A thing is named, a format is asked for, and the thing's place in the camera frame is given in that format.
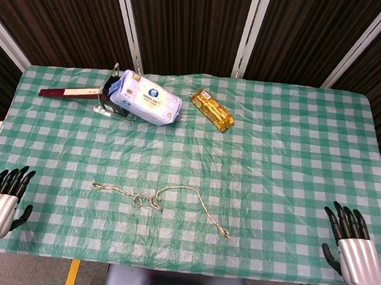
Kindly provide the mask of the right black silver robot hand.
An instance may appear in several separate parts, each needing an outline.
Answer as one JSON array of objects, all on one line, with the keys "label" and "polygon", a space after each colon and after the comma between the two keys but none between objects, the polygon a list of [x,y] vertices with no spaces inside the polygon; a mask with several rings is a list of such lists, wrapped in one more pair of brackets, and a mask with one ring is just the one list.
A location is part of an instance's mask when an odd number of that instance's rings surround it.
[{"label": "right black silver robot hand", "polygon": [[338,249],[336,259],[327,243],[322,253],[327,264],[342,276],[347,285],[381,285],[381,266],[366,221],[357,209],[349,209],[338,201],[334,210],[325,207],[332,235]]}]

